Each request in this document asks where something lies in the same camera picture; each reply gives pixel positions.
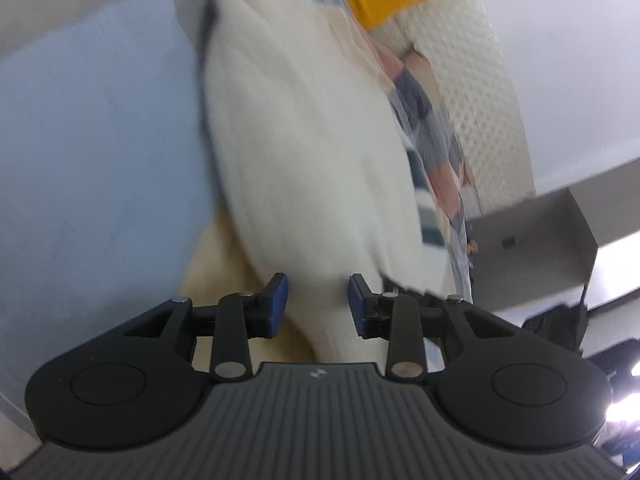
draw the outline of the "textured white panel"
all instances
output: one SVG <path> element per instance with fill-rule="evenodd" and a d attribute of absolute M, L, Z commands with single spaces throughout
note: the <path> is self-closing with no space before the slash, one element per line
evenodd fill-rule
<path fill-rule="evenodd" d="M 535 193 L 516 95 L 479 0 L 428 0 L 373 34 L 396 52 L 413 45 L 429 59 L 478 188 L 480 214 Z"/>

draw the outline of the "circular cap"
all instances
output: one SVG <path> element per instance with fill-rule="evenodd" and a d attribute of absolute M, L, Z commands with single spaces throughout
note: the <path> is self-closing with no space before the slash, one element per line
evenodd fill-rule
<path fill-rule="evenodd" d="M 217 375 L 225 379 L 242 377 L 246 372 L 246 366 L 238 361 L 224 361 L 213 369 Z"/>
<path fill-rule="evenodd" d="M 424 369 L 418 363 L 400 361 L 391 367 L 391 373 L 403 379 L 413 379 L 422 375 Z"/>
<path fill-rule="evenodd" d="M 80 372 L 73 379 L 71 390 L 87 404 L 116 406 L 139 396 L 145 380 L 145 375 L 133 366 L 109 363 Z"/>
<path fill-rule="evenodd" d="M 450 420 L 484 442 L 549 451 L 592 442 L 611 393 L 592 363 L 517 334 L 468 342 L 440 374 L 436 397 Z"/>
<path fill-rule="evenodd" d="M 546 366 L 516 364 L 498 370 L 492 377 L 492 387 L 504 400 L 535 408 L 559 400 L 566 392 L 566 381 Z"/>

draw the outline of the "logo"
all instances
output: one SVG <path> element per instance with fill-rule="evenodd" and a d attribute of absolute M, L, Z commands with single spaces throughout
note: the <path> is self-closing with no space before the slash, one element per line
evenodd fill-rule
<path fill-rule="evenodd" d="M 317 368 L 313 372 L 309 372 L 309 375 L 312 376 L 314 379 L 322 379 L 323 377 L 325 377 L 326 372 L 322 370 L 322 368 Z"/>

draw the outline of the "white plush fabric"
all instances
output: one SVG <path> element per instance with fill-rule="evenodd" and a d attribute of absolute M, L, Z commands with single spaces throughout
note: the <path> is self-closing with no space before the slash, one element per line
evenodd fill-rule
<path fill-rule="evenodd" d="M 216 5 L 207 108 L 241 243 L 262 281 L 288 274 L 287 313 L 318 360 L 381 363 L 382 342 L 356 335 L 348 276 L 442 286 L 425 270 L 395 115 L 311 0 Z"/>

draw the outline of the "light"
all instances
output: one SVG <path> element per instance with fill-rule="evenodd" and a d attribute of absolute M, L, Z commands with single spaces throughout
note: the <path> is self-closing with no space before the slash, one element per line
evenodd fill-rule
<path fill-rule="evenodd" d="M 607 422 L 640 422 L 640 394 L 631 394 L 610 405 Z"/>

